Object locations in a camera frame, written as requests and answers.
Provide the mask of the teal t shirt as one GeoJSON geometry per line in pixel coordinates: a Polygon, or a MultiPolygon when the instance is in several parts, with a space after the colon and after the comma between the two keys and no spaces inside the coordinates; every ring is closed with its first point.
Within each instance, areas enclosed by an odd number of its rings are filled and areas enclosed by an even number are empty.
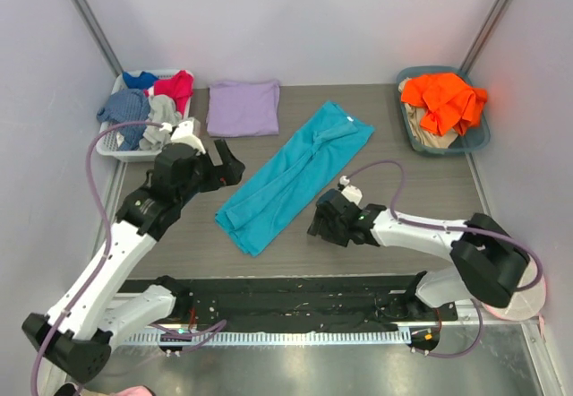
{"type": "Polygon", "coordinates": [[[238,249],[257,256],[366,145],[374,127],[328,101],[217,211],[238,249]]]}

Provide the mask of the orange t shirt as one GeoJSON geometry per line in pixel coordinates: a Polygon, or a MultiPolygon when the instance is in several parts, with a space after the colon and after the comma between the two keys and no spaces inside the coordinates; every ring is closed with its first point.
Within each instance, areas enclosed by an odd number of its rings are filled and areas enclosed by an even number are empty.
{"type": "Polygon", "coordinates": [[[488,92],[485,89],[475,88],[459,76],[457,77],[462,83],[458,91],[452,92],[451,98],[445,98],[443,112],[453,116],[457,122],[459,136],[463,136],[471,127],[477,127],[480,124],[483,108],[488,100],[488,92]]]}

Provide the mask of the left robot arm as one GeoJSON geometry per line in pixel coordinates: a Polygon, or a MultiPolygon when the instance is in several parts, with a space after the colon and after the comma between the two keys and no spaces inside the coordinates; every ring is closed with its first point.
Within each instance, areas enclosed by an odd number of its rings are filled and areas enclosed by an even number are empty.
{"type": "Polygon", "coordinates": [[[108,224],[106,241],[70,290],[46,314],[31,313],[22,330],[40,357],[77,383],[93,380],[127,337],[159,320],[181,323],[192,309],[190,288],[162,276],[115,309],[108,305],[135,265],[176,223],[196,195],[238,185],[245,165],[226,141],[214,142],[220,164],[184,142],[155,158],[145,182],[127,195],[108,224]]]}

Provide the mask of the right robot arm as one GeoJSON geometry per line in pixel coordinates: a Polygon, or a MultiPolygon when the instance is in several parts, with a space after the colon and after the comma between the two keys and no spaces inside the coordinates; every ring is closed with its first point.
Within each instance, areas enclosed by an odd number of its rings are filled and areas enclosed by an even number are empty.
{"type": "Polygon", "coordinates": [[[307,232],[335,245],[403,247],[449,262],[441,271],[420,272],[407,289],[404,307],[416,320],[470,298],[504,308],[530,263],[524,249],[485,214],[476,213],[469,220],[420,218],[379,204],[360,207],[337,189],[316,202],[307,232]]]}

